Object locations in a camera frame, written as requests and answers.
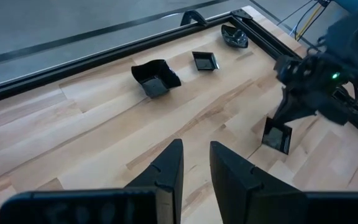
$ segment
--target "black square bowl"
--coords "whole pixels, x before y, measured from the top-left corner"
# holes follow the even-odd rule
[[[193,52],[194,61],[196,62],[197,70],[213,71],[219,69],[216,63],[215,55],[211,52]]]
[[[266,118],[262,144],[272,147],[288,155],[290,152],[292,128],[285,124],[276,123],[272,118]]]

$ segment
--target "green light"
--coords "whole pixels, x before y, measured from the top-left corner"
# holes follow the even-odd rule
[[[332,78],[335,79],[337,77],[339,77],[339,72],[335,73]]]

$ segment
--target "wooden tabletop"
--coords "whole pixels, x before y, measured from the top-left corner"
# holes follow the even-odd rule
[[[254,19],[305,49],[255,9]],[[198,72],[192,51],[221,69]],[[182,86],[148,98],[131,67],[165,59]],[[250,42],[225,45],[220,26],[0,101],[0,204],[26,190],[123,187],[175,138],[184,144],[182,223],[221,223],[209,142],[219,141],[301,190],[358,190],[358,130],[312,116],[289,123],[288,156],[261,146],[265,117],[282,98],[275,61]]]

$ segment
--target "yellow cable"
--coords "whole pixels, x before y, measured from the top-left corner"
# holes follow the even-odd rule
[[[322,5],[320,5],[316,10],[314,10],[314,12],[312,13],[312,15],[309,17],[308,22],[302,27],[302,30],[298,33],[298,35],[295,37],[296,40],[298,40],[298,38],[303,34],[303,32],[305,31],[305,29],[308,27],[308,25],[310,24],[311,20],[314,18],[314,16],[317,14],[317,12],[321,9]]]

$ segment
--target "metal frame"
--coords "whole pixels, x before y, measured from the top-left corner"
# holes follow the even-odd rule
[[[80,58],[48,70],[40,71],[33,74],[31,77],[25,77],[20,80],[6,83],[0,86],[0,100],[227,22],[230,22],[232,25],[243,30],[248,38],[255,42],[273,59],[276,60],[281,55],[288,55],[301,59],[298,54],[254,21],[253,18],[242,9],[213,17],[206,20],[206,22],[206,24],[202,25],[200,23],[194,23],[181,26],[177,29]],[[337,93],[335,99],[341,97],[338,96],[338,94],[340,95],[342,93]],[[358,119],[351,119],[350,122],[358,129]]]

